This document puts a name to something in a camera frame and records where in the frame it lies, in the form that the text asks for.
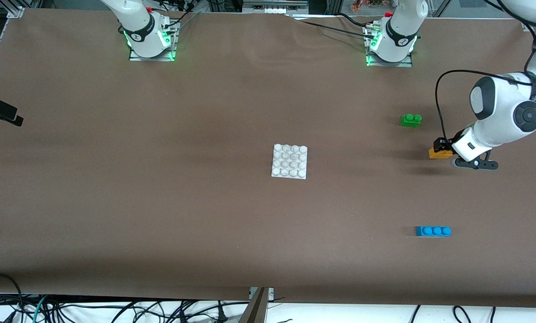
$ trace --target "orange block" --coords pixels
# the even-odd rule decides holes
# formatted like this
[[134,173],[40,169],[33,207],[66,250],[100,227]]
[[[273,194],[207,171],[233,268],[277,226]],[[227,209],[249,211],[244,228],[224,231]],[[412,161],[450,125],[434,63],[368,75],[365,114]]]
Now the orange block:
[[433,150],[433,147],[429,150],[429,157],[431,159],[446,159],[451,156],[453,156],[453,152],[450,150],[442,150],[438,151],[437,153]]

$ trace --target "white lego plate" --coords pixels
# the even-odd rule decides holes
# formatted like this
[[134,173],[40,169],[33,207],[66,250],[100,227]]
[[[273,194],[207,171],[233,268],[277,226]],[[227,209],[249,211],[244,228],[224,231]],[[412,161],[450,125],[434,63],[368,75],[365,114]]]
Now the white lego plate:
[[272,177],[305,179],[306,175],[306,146],[274,145]]

